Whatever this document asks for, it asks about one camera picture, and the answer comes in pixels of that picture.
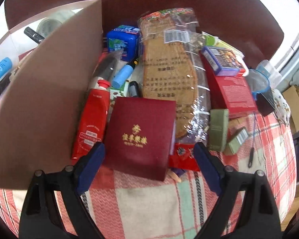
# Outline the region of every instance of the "plaid tablecloth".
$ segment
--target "plaid tablecloth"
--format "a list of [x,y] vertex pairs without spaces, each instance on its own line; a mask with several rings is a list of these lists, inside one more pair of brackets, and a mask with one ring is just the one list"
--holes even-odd
[[[254,115],[230,132],[243,126],[251,137],[235,156],[213,153],[225,165],[232,165],[240,172],[263,170],[283,220],[296,189],[296,158],[290,129],[279,125],[272,114],[265,118],[257,115],[254,161],[249,169]],[[25,196],[26,191],[0,189],[0,216],[16,235]],[[235,227],[242,196],[242,193],[237,196],[224,233]],[[56,197],[67,231],[75,234],[60,193],[56,193]],[[192,239],[211,213],[217,196],[210,191],[200,172],[189,171],[182,176],[181,183],[176,183],[169,177],[157,182],[101,167],[82,199],[105,238]]]

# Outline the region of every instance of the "gold logo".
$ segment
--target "gold logo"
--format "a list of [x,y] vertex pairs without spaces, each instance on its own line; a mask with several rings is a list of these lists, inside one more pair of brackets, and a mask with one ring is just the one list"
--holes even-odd
[[139,136],[138,133],[140,131],[140,126],[134,125],[132,128],[132,134],[123,134],[122,139],[124,141],[124,145],[143,148],[143,146],[147,144],[147,138]]

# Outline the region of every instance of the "screw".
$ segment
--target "screw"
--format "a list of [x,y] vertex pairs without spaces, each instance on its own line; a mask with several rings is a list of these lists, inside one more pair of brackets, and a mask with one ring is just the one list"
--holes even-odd
[[36,175],[36,177],[40,177],[42,175],[42,171],[36,170],[34,174]]
[[233,172],[233,171],[234,171],[234,168],[233,168],[232,166],[230,166],[230,165],[226,165],[226,166],[225,166],[225,171],[226,171],[226,172]]
[[67,165],[67,166],[65,167],[65,170],[66,170],[67,172],[72,172],[72,171],[73,171],[73,165]]
[[264,173],[262,170],[258,170],[256,173],[257,173],[257,175],[260,176],[260,177],[265,176],[265,173]]

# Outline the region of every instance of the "cardboard divider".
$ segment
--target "cardboard divider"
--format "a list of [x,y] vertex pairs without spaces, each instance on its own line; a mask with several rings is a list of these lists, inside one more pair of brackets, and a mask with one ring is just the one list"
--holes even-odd
[[96,0],[29,55],[0,107],[0,188],[27,189],[35,170],[56,172],[71,164],[80,110],[101,53]]

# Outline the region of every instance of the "clear plastic wrapper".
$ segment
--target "clear plastic wrapper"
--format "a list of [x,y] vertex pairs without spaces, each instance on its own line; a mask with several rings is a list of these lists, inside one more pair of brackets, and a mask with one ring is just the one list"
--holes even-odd
[[176,143],[207,142],[209,88],[195,33],[194,11],[175,8],[139,20],[143,97],[176,101]]

